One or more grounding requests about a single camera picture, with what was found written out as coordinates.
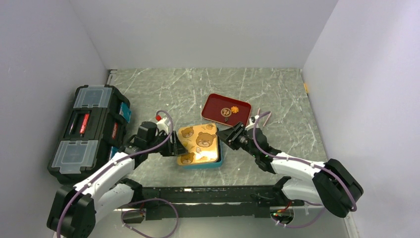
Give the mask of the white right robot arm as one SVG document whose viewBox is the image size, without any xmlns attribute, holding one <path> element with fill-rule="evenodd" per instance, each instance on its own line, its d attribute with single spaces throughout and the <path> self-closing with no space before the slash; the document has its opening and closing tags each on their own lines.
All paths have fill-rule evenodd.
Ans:
<svg viewBox="0 0 420 238">
<path fill-rule="evenodd" d="M 339 218 L 357 210 L 364 190 L 340 161 L 319 162 L 291 156 L 270 146 L 257 125 L 250 128 L 240 122 L 217 135 L 232 150 L 242 149 L 250 154 L 262 171 L 282 175 L 273 192 L 277 205 L 301 200 L 320 204 Z"/>
</svg>

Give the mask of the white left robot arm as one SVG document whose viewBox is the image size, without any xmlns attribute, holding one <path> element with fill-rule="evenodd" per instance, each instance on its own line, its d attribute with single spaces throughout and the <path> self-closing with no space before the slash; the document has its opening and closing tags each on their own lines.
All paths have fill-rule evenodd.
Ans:
<svg viewBox="0 0 420 238">
<path fill-rule="evenodd" d="M 176 157 L 177 164 L 185 167 L 219 163 L 222 155 L 217 131 L 213 123 L 174 131 L 169 118 L 143 122 L 96 172 L 56 192 L 47 227 L 60 238 L 86 238 L 114 209 L 136 208 L 150 202 L 143 186 L 127 175 L 154 153 Z"/>
</svg>

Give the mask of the silver tin lid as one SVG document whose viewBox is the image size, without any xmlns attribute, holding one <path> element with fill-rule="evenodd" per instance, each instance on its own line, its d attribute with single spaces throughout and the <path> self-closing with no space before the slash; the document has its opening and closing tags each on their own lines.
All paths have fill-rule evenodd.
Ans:
<svg viewBox="0 0 420 238">
<path fill-rule="evenodd" d="M 187 151 L 190 146 L 200 146 L 212 149 L 217 148 L 217 127 L 214 123 L 182 127 L 178 130 L 178 138 Z"/>
</svg>

